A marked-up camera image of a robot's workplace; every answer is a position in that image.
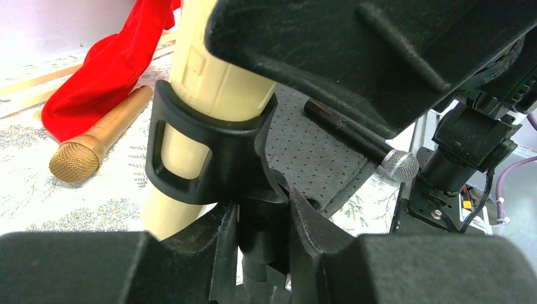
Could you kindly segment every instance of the gold mesh grille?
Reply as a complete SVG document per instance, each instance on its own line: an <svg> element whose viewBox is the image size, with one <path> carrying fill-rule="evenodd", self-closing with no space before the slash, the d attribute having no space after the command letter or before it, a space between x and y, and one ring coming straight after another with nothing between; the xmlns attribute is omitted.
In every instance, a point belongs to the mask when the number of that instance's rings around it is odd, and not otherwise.
<svg viewBox="0 0 537 304"><path fill-rule="evenodd" d="M99 168L99 159L83 144L62 144L49 163L52 174L64 182L83 182Z"/></svg>

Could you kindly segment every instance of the folded cloth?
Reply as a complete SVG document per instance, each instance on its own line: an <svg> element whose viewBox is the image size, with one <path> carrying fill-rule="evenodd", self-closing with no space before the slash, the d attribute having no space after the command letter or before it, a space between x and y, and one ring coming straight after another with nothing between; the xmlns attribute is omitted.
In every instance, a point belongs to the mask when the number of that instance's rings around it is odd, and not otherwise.
<svg viewBox="0 0 537 304"><path fill-rule="evenodd" d="M123 29L93 45L47 101L43 126L60 142L81 135L123 101L147 69L180 0L137 0Z"/></svg>

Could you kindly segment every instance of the black microphone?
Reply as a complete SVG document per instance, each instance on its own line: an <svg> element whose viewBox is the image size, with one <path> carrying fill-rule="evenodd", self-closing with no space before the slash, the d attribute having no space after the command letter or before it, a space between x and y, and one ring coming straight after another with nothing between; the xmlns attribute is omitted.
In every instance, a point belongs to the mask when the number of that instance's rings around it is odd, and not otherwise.
<svg viewBox="0 0 537 304"><path fill-rule="evenodd" d="M418 173L419 162L413 154L394 149L376 134L348 120L339 112L323 108L309 99L304 106L304 113L334 137L380 165L390 179L406 182Z"/></svg>

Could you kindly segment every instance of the purple tube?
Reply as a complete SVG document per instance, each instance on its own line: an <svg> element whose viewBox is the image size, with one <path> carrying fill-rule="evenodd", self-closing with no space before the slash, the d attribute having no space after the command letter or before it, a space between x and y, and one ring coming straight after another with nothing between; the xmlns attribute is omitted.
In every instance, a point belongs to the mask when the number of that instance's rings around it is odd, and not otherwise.
<svg viewBox="0 0 537 304"><path fill-rule="evenodd" d="M498 177L498 181L496 182L496 209L498 210L498 221L497 224L502 224L505 220L505 210L503 209L503 194L502 194L502 187L503 182L505 180L505 177L509 172L513 171L513 169L520 167L521 165L525 163L531 163L537 160L537 156L527 158L525 160L517 161L516 163L512 164L511 166L507 167L502 174Z"/></svg>
<svg viewBox="0 0 537 304"><path fill-rule="evenodd" d="M533 113L529 114L527 117L529 124L537 131L537 117Z"/></svg>

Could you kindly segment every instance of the screw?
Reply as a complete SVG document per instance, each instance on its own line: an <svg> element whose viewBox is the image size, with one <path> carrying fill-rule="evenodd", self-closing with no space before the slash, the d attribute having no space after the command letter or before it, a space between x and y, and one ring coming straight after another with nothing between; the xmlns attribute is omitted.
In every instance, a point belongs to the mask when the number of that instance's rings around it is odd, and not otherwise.
<svg viewBox="0 0 537 304"><path fill-rule="evenodd" d="M442 211L440 210L435 210L435 211L432 211L431 212L431 216L434 217L435 219L439 220L442 218Z"/></svg>

